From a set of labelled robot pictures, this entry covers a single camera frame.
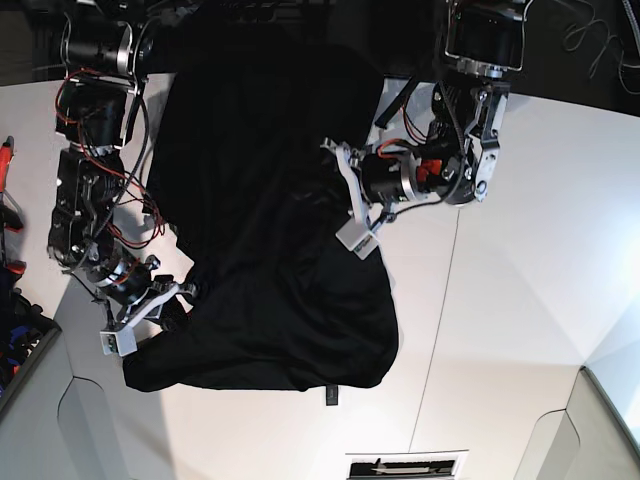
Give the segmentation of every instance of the silver bracket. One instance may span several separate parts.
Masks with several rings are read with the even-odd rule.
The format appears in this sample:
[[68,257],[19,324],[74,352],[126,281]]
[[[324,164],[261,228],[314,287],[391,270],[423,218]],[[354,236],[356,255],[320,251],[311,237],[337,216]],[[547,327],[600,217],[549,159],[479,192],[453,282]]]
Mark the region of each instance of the silver bracket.
[[338,145],[330,139],[325,139],[321,148],[329,150],[336,156],[338,169],[347,182],[351,197],[351,218],[336,232],[336,237],[347,250],[364,260],[378,248],[379,243],[371,230],[369,206],[362,200],[360,180],[353,170],[358,164],[359,154],[346,143]]
[[489,182],[493,177],[498,156],[500,155],[500,143],[498,135],[502,128],[502,120],[507,108],[509,94],[502,91],[489,93],[490,98],[485,122],[480,133],[480,155],[478,171],[475,178],[474,195],[478,202],[484,201],[489,191]]
[[143,320],[159,317],[162,306],[176,295],[195,294],[195,287],[191,284],[171,282],[162,286],[162,291],[151,296],[149,293],[137,304],[123,307],[118,321],[107,324],[100,332],[100,341],[105,355],[117,353],[124,357],[138,350],[133,329]]

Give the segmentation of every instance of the orange component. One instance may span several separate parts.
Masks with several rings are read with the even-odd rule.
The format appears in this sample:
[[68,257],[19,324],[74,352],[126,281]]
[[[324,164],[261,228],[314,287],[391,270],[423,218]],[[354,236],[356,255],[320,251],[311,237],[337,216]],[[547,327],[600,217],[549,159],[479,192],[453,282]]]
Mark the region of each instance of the orange component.
[[7,172],[9,164],[13,158],[13,148],[9,141],[6,141],[0,147],[0,193],[4,193],[4,187],[7,181]]
[[440,175],[442,171],[442,160],[423,160],[420,166],[417,168],[416,177],[418,183],[424,183],[427,181],[429,175]]
[[377,154],[380,158],[386,158],[387,160],[395,160],[395,155],[391,155],[389,153],[384,153],[383,150],[387,148],[389,145],[397,145],[398,142],[402,142],[401,138],[392,138],[391,140],[387,140],[382,145],[378,147]]
[[24,263],[10,263],[7,265],[7,270],[16,275],[24,275],[27,270],[27,266]]

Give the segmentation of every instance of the black garment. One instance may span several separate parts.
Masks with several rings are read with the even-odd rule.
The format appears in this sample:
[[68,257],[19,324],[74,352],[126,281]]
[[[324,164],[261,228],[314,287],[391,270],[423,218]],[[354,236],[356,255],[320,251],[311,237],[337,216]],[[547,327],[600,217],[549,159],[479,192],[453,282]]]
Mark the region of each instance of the black garment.
[[318,148],[365,142],[382,81],[348,50],[286,42],[178,75],[149,185],[205,288],[185,332],[125,359],[127,385],[382,380],[398,348],[387,272],[379,251],[361,261],[336,239],[348,191]]

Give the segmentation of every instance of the wire bundle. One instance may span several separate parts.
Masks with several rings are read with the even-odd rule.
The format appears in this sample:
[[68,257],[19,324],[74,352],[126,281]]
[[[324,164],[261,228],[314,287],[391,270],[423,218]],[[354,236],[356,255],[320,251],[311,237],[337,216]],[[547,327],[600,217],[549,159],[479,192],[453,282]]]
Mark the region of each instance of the wire bundle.
[[407,112],[407,107],[409,106],[410,99],[411,95],[407,97],[404,105],[402,105],[402,107],[400,108],[400,110],[402,111],[402,121],[404,122],[404,128],[411,140],[416,142],[418,145],[424,145],[427,142],[427,136],[422,133],[422,130],[420,130],[416,126],[415,122],[411,119],[409,113]]
[[[100,226],[95,230],[95,232],[93,233],[93,237],[91,239],[91,243],[95,243],[96,239],[98,238],[98,236],[100,235],[100,233],[102,233],[102,231],[107,228],[108,231],[114,235],[118,240],[120,240],[125,246],[134,249],[134,250],[140,250],[145,248],[146,246],[148,246],[155,238],[157,238],[159,235],[164,235],[165,233],[165,225],[164,225],[164,220],[162,219],[162,216],[160,215],[160,210],[158,209],[158,206],[156,205],[155,201],[153,201],[153,199],[151,198],[151,196],[148,194],[147,190],[145,189],[145,187],[142,185],[142,182],[140,181],[140,179],[138,179],[136,177],[136,172],[139,170],[140,166],[142,165],[142,160],[144,159],[145,153],[147,151],[147,143],[149,141],[149,112],[147,110],[147,106],[146,103],[144,101],[144,99],[140,99],[140,109],[142,110],[143,113],[143,118],[144,118],[144,138],[143,138],[143,142],[142,142],[142,148],[140,150],[140,154],[138,155],[138,159],[136,160],[136,163],[133,167],[133,169],[131,170],[131,172],[125,172],[125,173],[121,173],[118,172],[116,170],[113,170],[109,167],[107,167],[103,162],[101,162],[98,158],[95,158],[93,155],[93,152],[91,152],[91,150],[93,148],[95,148],[93,146],[93,142],[90,138],[90,135],[88,134],[87,129],[84,126],[84,122],[90,118],[91,116],[95,115],[96,113],[98,113],[101,109],[97,108],[95,110],[93,110],[92,112],[90,112],[89,114],[85,115],[83,118],[80,119],[73,119],[73,118],[69,118],[67,115],[65,115],[62,111],[62,107],[60,106],[60,97],[62,95],[62,92],[64,91],[64,87],[66,86],[66,84],[69,82],[69,80],[71,80],[72,78],[85,73],[85,74],[90,74],[90,75],[94,75],[94,76],[100,76],[101,73],[97,72],[95,70],[92,69],[88,69],[88,68],[82,68],[80,70],[77,70],[75,72],[72,72],[70,74],[68,74],[65,79],[63,80],[62,84],[60,85],[60,88],[58,89],[58,93],[56,95],[55,98],[55,110],[56,110],[56,116],[62,120],[63,122],[65,122],[68,125],[76,125],[77,129],[78,129],[78,143],[80,144],[80,149],[82,151],[82,154],[84,155],[84,157],[91,162],[93,165],[95,165],[96,167],[100,168],[101,170],[118,177],[119,179],[124,181],[124,185],[122,187],[122,189],[120,190],[120,193],[118,194],[118,196],[116,197],[115,201],[114,201],[114,207],[111,208],[111,210],[109,211],[108,215],[106,216],[106,218],[102,221],[102,223],[100,224]],[[133,195],[130,191],[129,191],[129,187],[133,185],[134,187],[136,187],[140,193],[142,194],[142,198],[140,197],[136,197],[135,195]],[[125,194],[129,194],[131,195],[133,198],[130,201],[121,203],[122,197],[124,197]],[[144,207],[146,207],[148,210],[151,211],[151,214],[154,218],[154,229],[152,232],[151,237],[148,240],[142,241],[142,242],[133,242],[131,240],[128,240],[124,237],[122,231],[120,230],[120,228],[118,228],[117,226],[115,226],[112,222],[111,219],[113,218],[113,214],[115,211],[115,208],[127,203],[131,203],[131,202],[140,202],[143,204]],[[89,255],[89,248],[85,249],[85,253],[82,257],[82,259],[80,260],[80,262],[78,262],[78,264],[71,270],[67,270],[65,273],[73,273],[75,272],[78,268],[80,268],[84,262],[86,261],[87,257]]]

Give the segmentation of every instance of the black object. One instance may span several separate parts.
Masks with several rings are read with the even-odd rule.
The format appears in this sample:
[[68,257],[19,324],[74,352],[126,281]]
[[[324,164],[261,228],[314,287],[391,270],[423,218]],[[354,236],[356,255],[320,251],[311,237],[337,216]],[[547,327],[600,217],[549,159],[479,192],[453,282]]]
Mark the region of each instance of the black object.
[[0,266],[0,396],[26,362],[34,346],[55,327],[38,305],[15,289],[19,276]]
[[340,387],[338,385],[327,385],[325,389],[325,401],[327,407],[338,406],[338,395],[340,393]]
[[125,358],[128,386],[382,380],[398,348],[387,272],[378,251],[362,261],[336,239],[350,200],[319,148],[327,136],[362,146],[382,85],[347,49],[278,35],[177,76],[149,188],[178,227],[200,293],[186,331],[162,332]]
[[65,55],[75,65],[86,65],[100,72],[118,72],[118,52],[126,25],[115,22],[76,22],[71,29]]
[[[117,153],[105,156],[101,161],[112,171],[124,172]],[[48,248],[62,266],[74,267],[82,258],[80,247],[84,246],[92,224],[108,215],[113,208],[114,192],[122,188],[122,183],[73,148],[60,152],[57,178],[59,185],[51,215]],[[115,248],[113,237],[102,232],[97,244],[99,257],[110,258]]]
[[[22,0],[34,31],[34,66],[42,67],[59,62],[59,37],[65,23],[61,14],[54,15],[58,0]],[[180,0],[163,3],[173,9]],[[156,37],[153,51],[153,72],[180,71],[186,65],[196,65],[208,56],[221,50],[242,50],[245,35],[252,36],[263,25],[247,24],[244,15],[229,18],[222,10],[220,0],[207,0],[203,7],[185,20],[177,29],[165,28]],[[424,0],[363,0],[353,2],[338,0],[337,8],[312,8],[310,2],[300,2],[303,24],[292,34],[303,42],[315,44],[340,42],[354,46],[365,58],[385,75],[409,78],[416,73],[416,65],[428,58],[427,68],[418,75],[418,80],[434,82],[440,79],[439,72],[431,65],[437,42],[438,9],[447,3]],[[349,8],[339,8],[342,3]],[[593,1],[598,17],[608,22],[612,34],[624,41],[625,60],[637,61],[635,42],[628,19],[620,1]],[[289,7],[283,2],[282,8]],[[290,11],[286,18],[276,17],[275,22],[290,30]],[[640,96],[627,94],[617,76],[620,50],[613,45],[605,54],[595,78],[589,79],[589,67],[602,48],[604,33],[599,28],[591,29],[585,44],[576,52],[563,49],[563,39],[572,24],[586,25],[589,10],[574,0],[534,0],[527,13],[527,39],[524,70],[514,75],[513,92],[534,97],[549,98],[563,102],[602,108],[630,115],[640,115]],[[233,28],[234,21],[240,23]],[[54,80],[64,76],[63,69],[38,70],[34,80]],[[624,77],[629,88],[640,91],[638,73],[625,69]]]
[[[83,118],[84,142],[97,146],[119,145],[127,93],[102,85],[67,82],[60,98],[60,108],[69,118]],[[78,125],[56,118],[56,131],[67,140],[80,143]]]
[[393,99],[393,101],[389,104],[387,108],[380,114],[380,116],[376,119],[375,125],[378,128],[387,128],[387,125],[391,121],[393,117],[395,117],[396,113],[402,108],[404,104],[407,103],[415,89],[418,87],[420,82],[422,81],[427,65],[421,66],[416,73],[411,75],[407,83],[402,87],[400,93]]
[[494,65],[522,64],[525,5],[484,0],[461,2],[452,23],[450,53]]
[[352,463],[348,480],[451,478],[454,466],[453,460],[385,462],[379,458],[375,463]]
[[362,162],[362,185],[367,199],[383,205],[406,201],[402,185],[402,169],[377,154],[367,155]]

